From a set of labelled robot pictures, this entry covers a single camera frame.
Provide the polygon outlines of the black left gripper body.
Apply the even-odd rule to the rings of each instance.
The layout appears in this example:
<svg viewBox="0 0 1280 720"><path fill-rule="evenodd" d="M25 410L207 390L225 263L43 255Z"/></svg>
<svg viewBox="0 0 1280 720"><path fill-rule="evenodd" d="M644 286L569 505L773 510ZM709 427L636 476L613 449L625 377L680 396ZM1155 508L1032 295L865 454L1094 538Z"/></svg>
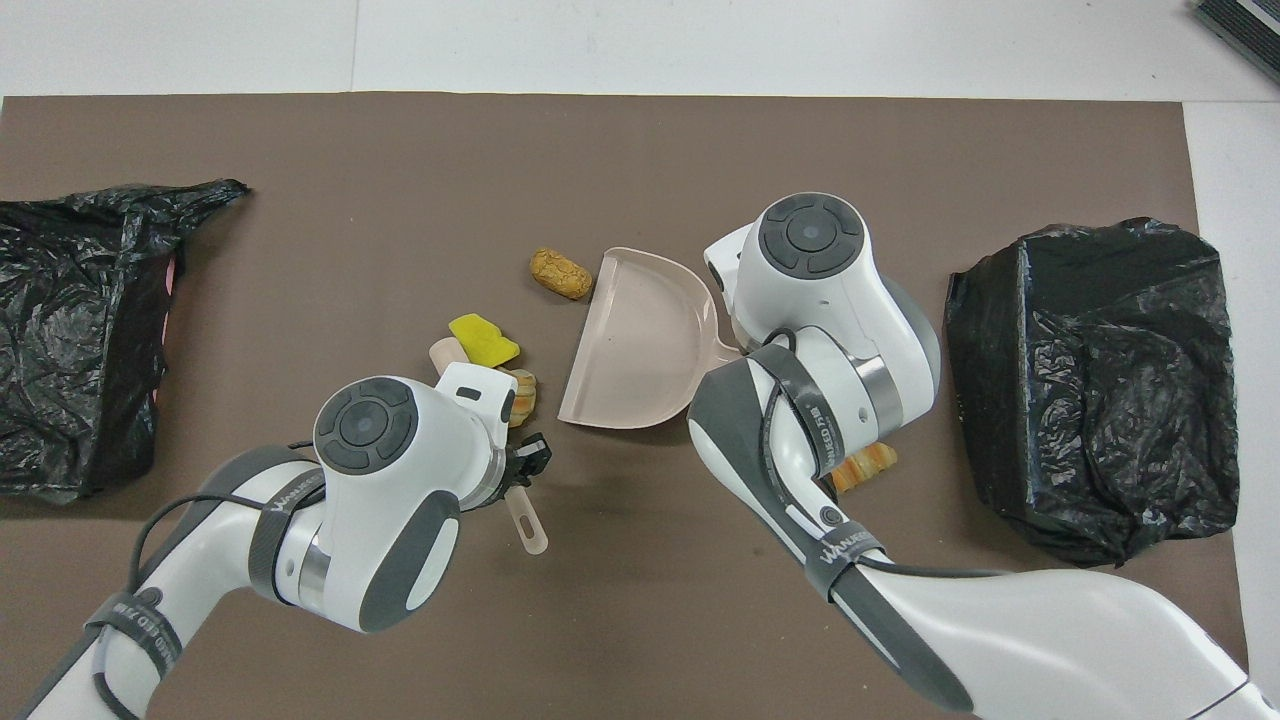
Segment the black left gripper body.
<svg viewBox="0 0 1280 720"><path fill-rule="evenodd" d="M538 445L521 445L507 448L506 468L502 477L502 498L512 488L527 488L531 478L538 474Z"/></svg>

